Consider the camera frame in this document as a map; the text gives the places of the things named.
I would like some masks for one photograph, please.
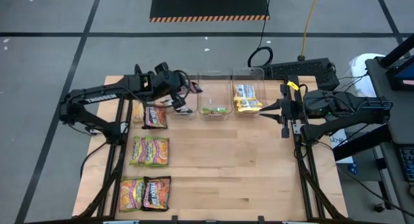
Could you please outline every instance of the yellow tag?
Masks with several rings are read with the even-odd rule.
[[[291,88],[295,89],[295,91],[299,90],[299,87],[291,81],[287,82],[287,85],[290,86]]]

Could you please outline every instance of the keyboard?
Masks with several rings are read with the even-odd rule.
[[[401,146],[398,149],[402,173],[407,182],[414,182],[414,147]]]
[[[261,66],[265,79],[284,79],[288,75],[315,76],[318,89],[332,91],[339,85],[328,58]]]

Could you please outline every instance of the yellow and black striped mat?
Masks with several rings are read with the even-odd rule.
[[[153,0],[149,21],[259,21],[270,19],[266,9],[267,0]]]

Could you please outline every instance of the computer monitor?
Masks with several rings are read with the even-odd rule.
[[[414,58],[406,61],[398,69],[400,72],[395,75],[398,79],[414,80]]]
[[[414,34],[402,42],[386,57],[380,59],[380,65],[386,69],[388,82],[395,91],[414,91],[414,57],[406,61],[400,58],[414,48]]]

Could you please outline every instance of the yellow snack bag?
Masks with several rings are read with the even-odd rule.
[[[238,111],[239,112],[243,112],[243,111],[260,111],[261,107],[257,107],[257,106],[239,106],[238,107]]]
[[[144,165],[146,158],[147,146],[145,137],[134,137],[132,159],[129,165]]]
[[[141,123],[144,121],[144,106],[137,100],[133,101],[132,117],[133,122]]]
[[[236,84],[233,86],[233,89],[234,89],[234,101],[256,99],[253,85]]]
[[[167,138],[145,137],[146,142],[146,166],[168,165],[168,143]]]
[[[120,186],[119,211],[130,212],[140,210],[144,192],[144,178],[122,179]]]
[[[257,100],[238,100],[236,101],[237,107],[240,106],[263,106],[263,104]]]

